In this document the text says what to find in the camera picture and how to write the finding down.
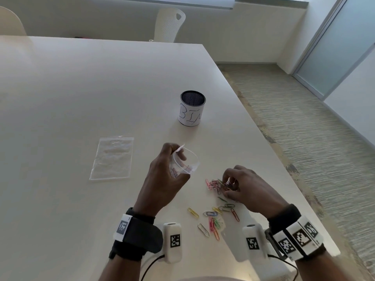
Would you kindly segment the cream smooth chair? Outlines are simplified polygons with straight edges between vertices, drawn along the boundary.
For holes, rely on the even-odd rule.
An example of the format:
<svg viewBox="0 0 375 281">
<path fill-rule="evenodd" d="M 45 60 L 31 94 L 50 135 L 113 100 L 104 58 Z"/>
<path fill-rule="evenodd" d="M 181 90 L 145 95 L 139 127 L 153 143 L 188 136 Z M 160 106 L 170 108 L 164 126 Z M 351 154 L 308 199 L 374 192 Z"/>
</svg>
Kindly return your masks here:
<svg viewBox="0 0 375 281">
<path fill-rule="evenodd" d="M 0 6 L 0 36 L 27 36 L 19 17 L 2 6 Z"/>
</svg>

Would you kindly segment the black mesh cup, white label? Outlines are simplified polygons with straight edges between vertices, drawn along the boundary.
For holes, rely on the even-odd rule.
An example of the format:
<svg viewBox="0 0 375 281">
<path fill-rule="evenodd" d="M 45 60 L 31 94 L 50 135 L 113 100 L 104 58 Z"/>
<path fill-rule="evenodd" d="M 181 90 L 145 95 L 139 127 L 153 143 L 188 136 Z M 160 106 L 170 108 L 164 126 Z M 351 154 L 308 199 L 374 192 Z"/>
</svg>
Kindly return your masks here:
<svg viewBox="0 0 375 281">
<path fill-rule="evenodd" d="M 198 91 L 188 90 L 182 92 L 180 95 L 179 122 L 187 127 L 199 125 L 205 103 L 205 96 Z"/>
</svg>

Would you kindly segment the person's right hand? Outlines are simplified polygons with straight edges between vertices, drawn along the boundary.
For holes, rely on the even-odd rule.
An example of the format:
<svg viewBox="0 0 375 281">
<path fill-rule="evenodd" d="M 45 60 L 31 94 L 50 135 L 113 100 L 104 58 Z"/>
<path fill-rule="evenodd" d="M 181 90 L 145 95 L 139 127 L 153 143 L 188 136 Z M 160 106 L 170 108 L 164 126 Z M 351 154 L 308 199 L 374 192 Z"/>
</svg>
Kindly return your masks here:
<svg viewBox="0 0 375 281">
<path fill-rule="evenodd" d="M 237 191 L 242 194 L 242 204 L 251 212 L 270 219 L 289 206 L 289 203 L 253 170 L 236 165 L 224 171 L 222 181 L 226 182 L 229 177 L 238 181 Z"/>
</svg>

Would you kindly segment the white perforated chair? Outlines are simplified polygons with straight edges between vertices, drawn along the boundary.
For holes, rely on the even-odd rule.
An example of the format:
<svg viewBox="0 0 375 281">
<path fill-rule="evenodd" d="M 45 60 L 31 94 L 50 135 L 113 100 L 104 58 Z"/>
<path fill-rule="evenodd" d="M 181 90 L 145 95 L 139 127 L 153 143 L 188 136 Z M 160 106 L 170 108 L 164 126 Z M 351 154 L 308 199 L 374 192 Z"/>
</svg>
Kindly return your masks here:
<svg viewBox="0 0 375 281">
<path fill-rule="evenodd" d="M 185 13 L 180 9 L 160 9 L 156 18 L 154 38 L 150 39 L 149 42 L 174 43 L 185 19 Z"/>
</svg>

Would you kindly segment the flat clear zip bag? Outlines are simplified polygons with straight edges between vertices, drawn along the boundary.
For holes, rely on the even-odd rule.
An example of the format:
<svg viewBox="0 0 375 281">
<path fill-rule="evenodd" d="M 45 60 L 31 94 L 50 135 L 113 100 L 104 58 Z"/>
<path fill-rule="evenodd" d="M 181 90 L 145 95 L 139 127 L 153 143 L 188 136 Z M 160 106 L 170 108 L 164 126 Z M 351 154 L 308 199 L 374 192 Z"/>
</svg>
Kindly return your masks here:
<svg viewBox="0 0 375 281">
<path fill-rule="evenodd" d="M 101 181 L 130 177 L 134 137 L 101 137 L 89 180 Z"/>
</svg>

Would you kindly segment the frosted glass door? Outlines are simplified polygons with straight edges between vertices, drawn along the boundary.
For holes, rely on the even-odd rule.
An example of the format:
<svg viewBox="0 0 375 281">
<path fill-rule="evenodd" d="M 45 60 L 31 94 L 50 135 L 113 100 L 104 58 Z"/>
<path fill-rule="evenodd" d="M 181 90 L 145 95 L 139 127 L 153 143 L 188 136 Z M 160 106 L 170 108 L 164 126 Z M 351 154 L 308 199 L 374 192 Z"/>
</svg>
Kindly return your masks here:
<svg viewBox="0 0 375 281">
<path fill-rule="evenodd" d="M 293 76 L 325 99 L 375 45 L 375 0 L 342 0 Z"/>
</svg>

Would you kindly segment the pile of coloured paper clips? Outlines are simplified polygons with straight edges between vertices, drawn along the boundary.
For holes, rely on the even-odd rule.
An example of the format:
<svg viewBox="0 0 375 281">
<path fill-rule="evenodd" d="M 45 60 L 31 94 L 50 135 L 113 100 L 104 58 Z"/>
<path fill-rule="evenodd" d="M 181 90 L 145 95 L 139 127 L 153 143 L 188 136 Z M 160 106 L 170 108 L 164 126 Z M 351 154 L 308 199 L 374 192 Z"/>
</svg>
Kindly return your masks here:
<svg viewBox="0 0 375 281">
<path fill-rule="evenodd" d="M 223 205 L 212 206 L 211 210 L 204 211 L 203 217 L 208 221 L 208 226 L 204 226 L 203 223 L 198 223 L 197 227 L 199 231 L 205 236 L 214 236 L 217 241 L 220 241 L 221 232 L 225 229 L 225 222 L 223 220 L 224 213 L 231 213 L 235 221 L 240 222 L 240 217 L 236 212 L 235 201 L 230 202 L 228 198 L 223 198 L 225 193 L 224 183 L 220 179 L 205 179 L 206 187 L 209 191 L 216 192 L 219 202 L 223 202 Z"/>
</svg>

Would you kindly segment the black left wristband with marker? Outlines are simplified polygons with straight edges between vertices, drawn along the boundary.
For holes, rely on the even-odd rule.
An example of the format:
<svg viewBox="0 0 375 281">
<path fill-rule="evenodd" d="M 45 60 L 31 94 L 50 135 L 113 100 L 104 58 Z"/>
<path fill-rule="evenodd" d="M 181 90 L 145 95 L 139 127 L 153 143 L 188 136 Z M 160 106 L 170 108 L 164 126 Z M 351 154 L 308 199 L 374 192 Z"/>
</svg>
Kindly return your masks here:
<svg viewBox="0 0 375 281">
<path fill-rule="evenodd" d="M 154 225 L 155 217 L 139 214 L 129 208 L 123 214 L 114 233 L 114 243 L 109 259 L 120 258 L 141 261 L 147 252 L 156 254 L 162 250 L 162 231 Z"/>
</svg>

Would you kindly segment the person's left hand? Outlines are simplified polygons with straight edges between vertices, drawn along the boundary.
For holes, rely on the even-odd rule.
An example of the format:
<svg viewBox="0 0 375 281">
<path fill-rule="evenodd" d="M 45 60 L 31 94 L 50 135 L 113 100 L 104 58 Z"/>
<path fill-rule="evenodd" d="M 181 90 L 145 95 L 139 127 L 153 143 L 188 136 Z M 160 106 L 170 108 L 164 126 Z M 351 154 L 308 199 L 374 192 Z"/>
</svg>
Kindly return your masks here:
<svg viewBox="0 0 375 281">
<path fill-rule="evenodd" d="M 180 191 L 171 185 L 170 156 L 180 146 L 164 143 L 158 156 L 151 162 L 147 176 L 138 194 L 133 210 L 139 214 L 155 217 Z"/>
</svg>

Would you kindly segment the clear plastic bag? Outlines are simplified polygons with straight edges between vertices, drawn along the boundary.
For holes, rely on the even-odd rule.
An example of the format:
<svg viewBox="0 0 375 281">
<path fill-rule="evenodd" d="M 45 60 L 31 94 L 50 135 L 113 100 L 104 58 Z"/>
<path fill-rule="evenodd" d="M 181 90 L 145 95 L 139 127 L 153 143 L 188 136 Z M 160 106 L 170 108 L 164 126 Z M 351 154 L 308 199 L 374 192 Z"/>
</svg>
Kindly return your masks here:
<svg viewBox="0 0 375 281">
<path fill-rule="evenodd" d="M 169 168 L 172 165 L 179 165 L 181 167 L 189 165 L 194 173 L 198 169 L 200 161 L 195 153 L 185 148 L 185 145 L 182 145 L 171 154 Z"/>
</svg>

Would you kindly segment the person's left forearm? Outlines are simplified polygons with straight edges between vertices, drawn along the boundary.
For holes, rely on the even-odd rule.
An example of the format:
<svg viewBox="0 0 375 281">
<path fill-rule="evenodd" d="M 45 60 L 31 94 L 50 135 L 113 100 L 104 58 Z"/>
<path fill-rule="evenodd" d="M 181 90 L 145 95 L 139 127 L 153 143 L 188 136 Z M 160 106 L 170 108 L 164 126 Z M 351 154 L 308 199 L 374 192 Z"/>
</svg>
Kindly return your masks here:
<svg viewBox="0 0 375 281">
<path fill-rule="evenodd" d="M 115 255 L 103 269 L 98 281 L 139 281 L 141 261 L 123 259 Z"/>
</svg>

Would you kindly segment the black right wristband with markers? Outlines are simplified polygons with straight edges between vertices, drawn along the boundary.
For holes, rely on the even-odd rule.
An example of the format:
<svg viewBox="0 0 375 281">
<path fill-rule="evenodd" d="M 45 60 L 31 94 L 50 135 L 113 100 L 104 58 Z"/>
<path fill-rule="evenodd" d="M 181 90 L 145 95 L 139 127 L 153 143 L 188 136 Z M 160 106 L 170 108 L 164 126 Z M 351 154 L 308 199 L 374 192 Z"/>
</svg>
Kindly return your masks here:
<svg viewBox="0 0 375 281">
<path fill-rule="evenodd" d="M 309 261 L 327 251 L 323 236 L 295 205 L 288 205 L 267 220 L 268 236 L 274 243 L 274 249 L 289 260 Z"/>
</svg>

